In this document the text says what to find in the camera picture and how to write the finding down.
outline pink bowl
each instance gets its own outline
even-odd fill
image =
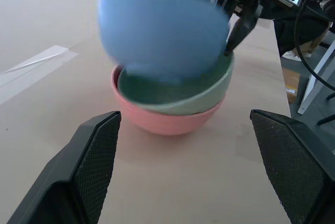
[[[224,101],[224,99],[222,99],[216,106],[204,113],[187,116],[165,115],[144,110],[126,100],[119,93],[117,80],[121,70],[122,66],[117,65],[111,73],[111,85],[120,104],[121,114],[138,127],[152,133],[160,135],[181,135],[192,132],[202,126]]]

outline wooden table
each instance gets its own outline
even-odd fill
[[[97,0],[0,1],[6,6],[0,14],[1,72],[41,52],[38,57],[63,51],[0,87],[6,95],[0,96],[4,223],[78,126],[119,107],[110,88],[116,63],[99,40]],[[195,133],[160,137],[122,119],[99,223],[290,223],[249,120],[251,109],[289,115],[272,22],[259,24],[235,55],[225,102]]]

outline stacked bowls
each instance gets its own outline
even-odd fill
[[[202,126],[220,107],[228,89],[234,56],[222,55],[210,71],[168,83],[113,69],[111,84],[121,113],[140,128],[160,135],[181,135]]]

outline black cable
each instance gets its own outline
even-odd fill
[[[307,64],[302,51],[300,49],[300,43],[299,43],[299,34],[298,34],[298,25],[299,25],[299,20],[301,18],[301,16],[303,15],[306,7],[307,7],[307,3],[309,2],[309,0],[304,0],[303,5],[301,6],[301,9],[298,12],[297,18],[295,20],[295,24],[294,24],[294,44],[295,44],[295,48],[297,49],[298,55],[302,61],[302,63],[304,64],[304,66],[306,67],[306,69],[318,80],[320,81],[322,84],[324,84],[326,87],[330,88],[331,90],[335,91],[335,87],[330,85],[328,82],[326,82],[325,80],[323,80],[318,74],[316,74],[314,72],[314,70]]]

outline floor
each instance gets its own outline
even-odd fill
[[[307,60],[308,64],[312,68],[314,68],[318,64],[326,50],[327,49],[324,47],[318,47],[313,52],[312,57]],[[307,111],[303,115],[298,114],[297,111],[303,99],[310,74],[301,62],[295,62],[283,58],[281,58],[281,62],[282,67],[300,73],[297,99],[293,104],[289,105],[292,118],[300,120],[308,125],[310,129],[319,137],[319,139],[322,140],[331,151],[334,151],[335,121],[324,124],[322,126],[316,125],[316,122],[319,119],[335,114],[335,98],[333,100],[326,101],[326,97],[331,94],[332,91],[324,86],[321,89],[320,93],[316,96],[313,103],[309,106]],[[335,72],[331,75],[328,82],[331,85],[335,86]]]

